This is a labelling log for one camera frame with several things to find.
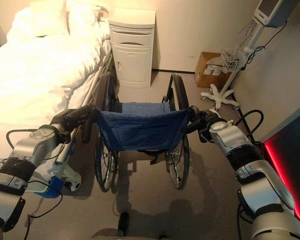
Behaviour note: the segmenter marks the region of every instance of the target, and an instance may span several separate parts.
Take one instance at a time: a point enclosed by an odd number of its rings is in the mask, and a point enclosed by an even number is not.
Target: white bedside cabinet
[[[149,88],[151,84],[156,12],[116,8],[109,17],[117,78],[121,86]]]

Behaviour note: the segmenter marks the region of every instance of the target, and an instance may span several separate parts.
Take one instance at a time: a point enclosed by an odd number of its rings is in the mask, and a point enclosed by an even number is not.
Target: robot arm
[[[50,125],[41,126],[16,144],[0,168],[0,240],[3,232],[11,230],[19,220],[26,203],[21,196],[35,169],[60,143],[70,142],[72,130],[87,119],[91,120],[91,112],[90,106],[63,111],[52,119]],[[84,134],[83,138],[90,139],[89,134]]]
[[[198,128],[200,140],[213,141],[222,150],[236,179],[243,184],[238,198],[247,215],[254,219],[251,239],[300,239],[294,199],[271,165],[232,121],[225,121],[215,111],[196,115],[200,116],[196,119],[200,119],[202,127]]]

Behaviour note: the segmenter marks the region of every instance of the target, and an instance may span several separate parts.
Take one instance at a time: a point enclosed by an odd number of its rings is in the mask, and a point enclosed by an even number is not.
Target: blue fabric seat
[[[164,103],[115,103],[98,111],[97,125],[110,151],[171,150],[184,135],[191,110],[170,111]]]

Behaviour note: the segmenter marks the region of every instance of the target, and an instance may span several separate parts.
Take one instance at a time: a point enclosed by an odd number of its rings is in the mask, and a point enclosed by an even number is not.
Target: drawer handle
[[[143,32],[132,32],[132,31],[116,31],[114,30],[115,33],[117,34],[129,34],[129,35],[150,35],[151,33],[143,33]]]
[[[140,46],[144,46],[141,43],[138,42],[132,42],[132,41],[125,41],[125,42],[120,42],[120,44],[129,44],[129,45],[140,45]]]

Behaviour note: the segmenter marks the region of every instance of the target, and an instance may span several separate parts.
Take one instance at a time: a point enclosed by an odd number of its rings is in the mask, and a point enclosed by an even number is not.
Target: cabinet drawer
[[[151,46],[153,34],[152,31],[130,31],[123,29],[112,29],[112,42],[121,45],[140,45]]]

